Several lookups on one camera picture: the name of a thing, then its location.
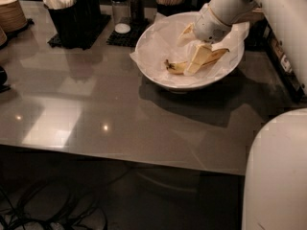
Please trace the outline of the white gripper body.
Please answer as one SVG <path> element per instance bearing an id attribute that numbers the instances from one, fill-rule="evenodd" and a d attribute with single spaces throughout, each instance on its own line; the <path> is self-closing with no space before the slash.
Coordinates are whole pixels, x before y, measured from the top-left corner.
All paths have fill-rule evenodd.
<path id="1" fill-rule="evenodd" d="M 197 13 L 193 28 L 197 39 L 217 43 L 222 41 L 230 31 L 231 26 L 221 21 L 208 4 L 204 4 Z"/>

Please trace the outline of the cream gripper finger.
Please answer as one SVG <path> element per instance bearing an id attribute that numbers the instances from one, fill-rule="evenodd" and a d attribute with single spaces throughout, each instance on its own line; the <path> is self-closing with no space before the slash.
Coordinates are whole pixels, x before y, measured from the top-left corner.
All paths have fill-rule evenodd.
<path id="1" fill-rule="evenodd" d="M 181 32 L 177 39 L 177 46 L 183 47 L 193 41 L 196 41 L 197 38 L 194 34 L 194 24 L 189 23 L 186 28 Z"/>
<path id="2" fill-rule="evenodd" d="M 187 67 L 184 70 L 186 76 L 196 74 L 201 66 L 206 63 L 212 54 L 212 47 L 209 44 L 198 44 L 192 48 L 191 58 L 188 60 Z"/>

